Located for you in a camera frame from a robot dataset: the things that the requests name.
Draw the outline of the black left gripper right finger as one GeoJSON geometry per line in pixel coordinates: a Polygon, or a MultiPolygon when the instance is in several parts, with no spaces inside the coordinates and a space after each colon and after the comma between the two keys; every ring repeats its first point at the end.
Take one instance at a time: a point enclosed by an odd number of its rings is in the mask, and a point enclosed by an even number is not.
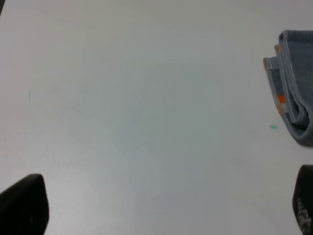
{"type": "Polygon", "coordinates": [[[299,169],[292,198],[293,212],[303,235],[313,234],[313,166],[299,169]]]}

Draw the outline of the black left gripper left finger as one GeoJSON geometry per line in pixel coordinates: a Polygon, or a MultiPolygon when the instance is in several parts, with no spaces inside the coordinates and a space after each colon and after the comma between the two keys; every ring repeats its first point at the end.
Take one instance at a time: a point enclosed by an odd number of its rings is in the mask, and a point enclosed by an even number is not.
{"type": "Polygon", "coordinates": [[[0,193],[2,235],[43,235],[49,222],[44,178],[29,174],[0,193]]]}

